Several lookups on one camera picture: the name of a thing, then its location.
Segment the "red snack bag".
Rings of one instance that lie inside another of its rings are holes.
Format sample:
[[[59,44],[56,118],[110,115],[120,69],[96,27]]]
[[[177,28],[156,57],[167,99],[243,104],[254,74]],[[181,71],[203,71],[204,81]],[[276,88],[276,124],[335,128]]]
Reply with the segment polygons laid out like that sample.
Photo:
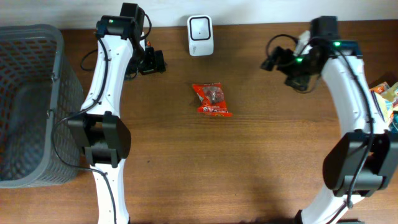
[[[192,88],[201,102],[197,113],[224,117],[233,115],[228,111],[221,83],[193,84]]]

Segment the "yellow snack bag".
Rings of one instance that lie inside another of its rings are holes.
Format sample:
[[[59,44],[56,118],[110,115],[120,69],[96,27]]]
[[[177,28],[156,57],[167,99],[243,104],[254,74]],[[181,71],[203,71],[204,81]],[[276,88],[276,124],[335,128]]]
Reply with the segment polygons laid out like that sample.
[[[393,112],[397,112],[397,83],[390,86],[390,88],[381,95],[375,93],[375,96],[383,120],[387,125],[390,125]]]

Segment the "blue mouthwash bottle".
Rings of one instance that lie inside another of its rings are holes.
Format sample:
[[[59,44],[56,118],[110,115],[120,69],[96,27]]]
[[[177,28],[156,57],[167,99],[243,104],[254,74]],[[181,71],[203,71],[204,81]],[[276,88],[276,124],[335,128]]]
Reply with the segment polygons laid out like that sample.
[[[396,111],[392,114],[392,121],[389,125],[389,128],[392,133],[398,133],[398,113]]]

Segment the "orange tissue pack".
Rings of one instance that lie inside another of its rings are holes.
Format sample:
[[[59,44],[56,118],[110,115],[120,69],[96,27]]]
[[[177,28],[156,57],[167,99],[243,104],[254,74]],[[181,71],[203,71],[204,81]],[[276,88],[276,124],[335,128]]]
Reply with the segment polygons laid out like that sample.
[[[390,88],[387,82],[382,82],[374,87],[372,87],[370,90],[381,95],[385,91],[387,91]]]

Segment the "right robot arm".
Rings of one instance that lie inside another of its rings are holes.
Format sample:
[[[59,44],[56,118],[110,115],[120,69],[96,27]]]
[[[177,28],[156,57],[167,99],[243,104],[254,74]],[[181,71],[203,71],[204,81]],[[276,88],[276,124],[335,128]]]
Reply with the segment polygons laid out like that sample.
[[[397,134],[384,122],[364,75],[363,54],[343,40],[335,16],[321,16],[294,40],[295,48],[267,49],[263,70],[278,70],[285,84],[310,93],[323,80],[338,115],[341,139],[323,161],[323,187],[299,210],[295,223],[341,223],[354,204],[385,189],[397,169]]]

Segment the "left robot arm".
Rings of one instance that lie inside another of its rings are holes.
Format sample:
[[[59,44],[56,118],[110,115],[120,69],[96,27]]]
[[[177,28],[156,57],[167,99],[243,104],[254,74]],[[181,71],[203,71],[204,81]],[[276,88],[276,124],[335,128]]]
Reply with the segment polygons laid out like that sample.
[[[98,56],[88,95],[80,112],[67,119],[75,144],[93,173],[99,223],[130,223],[124,196],[124,165],[131,133],[121,120],[121,93],[132,75],[166,71],[162,51],[154,50],[143,31],[149,16],[135,3],[123,3],[118,16],[96,23]]]

